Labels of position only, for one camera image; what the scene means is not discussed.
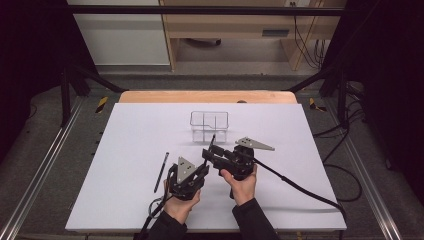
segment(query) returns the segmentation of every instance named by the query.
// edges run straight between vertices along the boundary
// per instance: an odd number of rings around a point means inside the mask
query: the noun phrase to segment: wire
[[[345,212],[345,210],[343,209],[343,207],[342,207],[340,204],[335,203],[335,202],[333,202],[333,201],[331,201],[331,200],[328,200],[328,199],[326,199],[326,198],[323,198],[323,197],[321,197],[321,196],[318,196],[318,195],[316,195],[315,193],[312,193],[312,192],[310,192],[310,191],[308,191],[308,190],[306,190],[306,189],[302,188],[301,186],[297,185],[295,182],[291,181],[291,180],[290,180],[290,179],[288,179],[287,177],[285,177],[285,176],[281,175],[280,173],[276,172],[274,169],[272,169],[272,168],[268,167],[267,165],[263,164],[263,163],[262,163],[261,161],[259,161],[258,159],[254,158],[254,157],[251,157],[251,156],[248,156],[248,155],[245,155],[245,154],[243,154],[243,155],[244,155],[244,156],[247,156],[247,157],[252,158],[252,159],[253,159],[253,161],[254,161],[255,163],[259,164],[260,166],[262,166],[262,167],[263,167],[263,168],[265,168],[266,170],[270,171],[271,173],[273,173],[273,174],[277,175],[277,176],[278,176],[278,177],[279,177],[282,181],[284,181],[284,182],[288,183],[290,186],[294,187],[294,188],[295,188],[295,189],[297,189],[298,191],[300,191],[300,192],[302,192],[302,193],[304,193],[304,194],[306,194],[306,195],[308,195],[308,196],[310,196],[310,197],[312,197],[312,198],[315,198],[315,199],[317,199],[317,200],[319,200],[319,201],[321,201],[321,202],[327,203],[327,204],[329,204],[329,205],[331,205],[331,206],[333,206],[333,207],[337,208],[337,209],[340,211],[340,213],[342,214],[343,219],[344,219],[344,220],[345,220],[345,222],[346,222],[346,212]]]
[[[32,117],[34,117],[34,115],[37,113],[37,110],[38,110],[37,106],[35,106],[32,103],[31,103],[31,107],[34,108],[34,112],[27,118],[27,120],[30,119],[30,118],[32,118]]]
[[[321,69],[324,62],[325,40],[321,40],[321,48],[318,50],[319,41],[319,39],[315,41],[314,59],[318,63],[319,69]]]
[[[336,137],[343,136],[345,133],[346,133],[346,131],[339,133],[339,134],[335,134],[335,135],[330,135],[330,136],[325,136],[325,137],[319,136],[319,137],[316,137],[316,138],[336,138]]]
[[[336,144],[336,146],[327,154],[327,156],[322,160],[323,163],[325,163],[331,155],[339,148],[339,146],[343,143],[343,141],[346,139],[347,135],[349,134],[349,128],[347,128],[346,133],[343,135],[342,139]]]
[[[355,101],[349,103],[349,105],[347,105],[347,109],[349,110],[350,107],[355,103],[359,103],[359,105],[361,105],[361,107],[362,107],[362,100],[355,100]]]
[[[305,42],[303,41],[302,35],[300,35],[299,29],[297,28],[297,20],[296,20],[296,16],[293,16],[293,18],[294,18],[294,30],[295,30],[295,32],[294,32],[294,42],[296,43],[297,48],[298,48],[298,49],[300,50],[300,52],[302,53],[302,55],[303,55],[303,57],[305,58],[305,60],[306,60],[306,62],[308,63],[308,65],[309,65],[311,68],[318,69],[317,64],[316,64],[316,63],[313,61],[313,59],[311,58],[311,55],[309,54],[308,48],[306,47],[306,44],[305,44]],[[297,34],[299,34],[300,40],[302,41],[302,44],[303,44],[303,46],[305,47],[304,49],[305,49],[306,53],[308,54],[309,59],[311,60],[311,62],[312,62],[315,66],[312,66],[312,65],[311,65],[311,63],[309,62],[308,58],[307,58],[307,57],[306,57],[306,55],[305,55],[305,52],[304,52],[304,51],[302,50],[302,48],[299,46],[299,43],[297,42]]]
[[[356,110],[356,111],[355,111],[355,112],[353,112],[353,113],[352,113],[349,117],[347,117],[347,120],[350,120],[351,118],[355,117],[355,116],[358,114],[358,112],[363,112],[363,110],[362,110],[362,109],[358,109],[358,110]],[[343,124],[339,123],[339,124],[337,124],[336,126],[334,126],[334,127],[330,128],[330,129],[328,129],[328,130],[325,130],[325,131],[323,131],[323,132],[319,132],[319,133],[314,133],[314,134],[312,134],[312,136],[313,136],[314,138],[317,138],[317,137],[319,137],[319,136],[322,136],[322,135],[325,135],[325,134],[327,134],[327,133],[333,132],[333,131],[335,131],[335,130],[339,129],[340,127],[342,127],[342,126],[343,126]]]
[[[168,201],[169,199],[171,199],[173,196],[167,198],[168,196],[168,192],[169,192],[169,179],[171,178],[171,171],[172,168],[169,169],[168,171],[168,175],[166,177],[166,187],[164,188],[164,194],[162,197],[162,201],[159,203],[159,205],[155,208],[155,210],[153,210],[153,212],[151,212],[151,209],[149,209],[149,216],[146,218],[146,221],[144,222],[143,227],[141,228],[141,231],[139,234],[135,234],[133,240],[142,240],[142,239],[146,239],[146,231],[147,231],[147,226],[149,226],[150,221],[154,218],[154,216],[156,216],[156,214],[158,214],[163,206],[165,205],[166,201]]]
[[[336,168],[336,169],[339,169],[339,170],[341,170],[341,171],[349,174],[355,180],[356,184],[358,185],[359,191],[358,191],[358,193],[357,193],[357,195],[355,197],[348,198],[348,199],[342,199],[342,198],[337,198],[336,197],[337,201],[339,201],[339,202],[354,202],[354,201],[358,200],[362,196],[362,185],[359,182],[359,179],[355,175],[353,175],[352,172],[350,172],[349,170],[347,170],[345,168],[342,168],[340,166],[334,165],[334,164],[328,164],[327,163],[327,164],[324,164],[324,167]]]
[[[153,213],[152,213],[152,206],[153,206],[153,204],[155,203],[155,202],[159,202],[159,201],[162,201],[162,199],[163,198],[156,198],[155,200],[153,200],[151,203],[150,203],[150,205],[149,205],[149,217],[151,217],[152,219],[156,219],[157,217],[155,217],[155,215],[153,215]]]
[[[355,121],[357,121],[357,120],[359,120],[359,119],[362,119],[362,120],[365,120],[365,113],[364,113],[364,111],[363,110],[361,110],[361,111],[358,111],[358,114],[357,114],[358,116],[356,117],[356,118],[353,118],[350,122],[351,123],[353,123],[353,122],[355,122]]]

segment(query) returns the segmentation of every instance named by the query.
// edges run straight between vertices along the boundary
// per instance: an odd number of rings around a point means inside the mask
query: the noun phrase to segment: white paper
[[[196,166],[203,163],[202,149],[209,142],[194,143],[192,111],[229,113],[227,142],[250,137],[275,151],[255,150],[255,157],[301,187],[336,201],[322,166],[301,105],[298,104],[169,104],[118,103],[115,105],[90,170],[66,225],[79,232],[137,232],[148,216],[166,152],[163,179],[178,157]],[[230,186],[210,167],[201,201],[190,213],[190,231],[234,231]],[[277,176],[258,167],[256,198],[265,215],[281,230],[346,229],[334,207],[295,190]]]

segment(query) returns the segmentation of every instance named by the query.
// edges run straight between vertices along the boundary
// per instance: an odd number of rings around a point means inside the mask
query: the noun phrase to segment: clear plastic container
[[[210,142],[215,134],[216,142],[227,141],[228,112],[191,112],[193,142]]]

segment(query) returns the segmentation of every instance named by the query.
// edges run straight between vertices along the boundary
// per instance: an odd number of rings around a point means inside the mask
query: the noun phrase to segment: pen
[[[162,167],[161,167],[160,172],[159,172],[158,180],[156,181],[154,193],[156,193],[156,191],[158,190],[160,178],[162,177],[163,169],[165,168],[166,159],[168,159],[168,155],[169,155],[169,152],[166,152],[165,159],[163,160]]]

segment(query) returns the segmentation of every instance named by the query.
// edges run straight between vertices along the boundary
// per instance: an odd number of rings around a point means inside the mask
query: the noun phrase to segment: gray carpet
[[[266,75],[237,76],[108,76],[112,82],[130,89],[268,89],[280,90],[292,86],[304,77],[282,78]],[[69,134],[65,145],[53,165],[44,185],[24,221],[19,238],[49,239],[47,235],[58,235],[83,239],[81,234],[64,229],[70,214],[69,207],[76,200],[88,171],[93,154],[101,140],[113,103],[119,94],[112,93],[95,83],[90,83],[92,92],[85,98],[81,113]],[[309,97],[316,96],[314,86],[298,94],[312,132],[320,132],[335,125],[329,112],[311,110]],[[95,113],[100,98],[108,96],[104,110]],[[324,106],[314,98],[318,106]],[[26,187],[36,172],[51,142],[56,136],[61,121],[60,89],[54,88],[33,99],[38,110],[27,121],[14,147],[0,166],[0,224],[3,226],[13,213]],[[415,198],[403,176],[385,167],[384,154],[379,149],[368,125],[359,119],[351,125],[349,133],[358,149],[367,170],[372,175],[384,202],[389,208],[403,239],[424,239],[424,209]],[[316,144],[324,158],[337,144],[341,136],[317,138]],[[327,161],[352,171],[350,161],[342,145]],[[339,198],[353,197],[358,188],[351,177],[328,168],[331,184]],[[368,200],[363,195],[358,201],[343,203],[347,212],[345,239],[385,239],[374,217]],[[125,235],[111,235],[115,239]],[[337,233],[303,232],[304,239],[337,239]],[[281,235],[282,239],[296,239],[296,233]],[[188,234],[187,239],[238,239],[231,234]]]

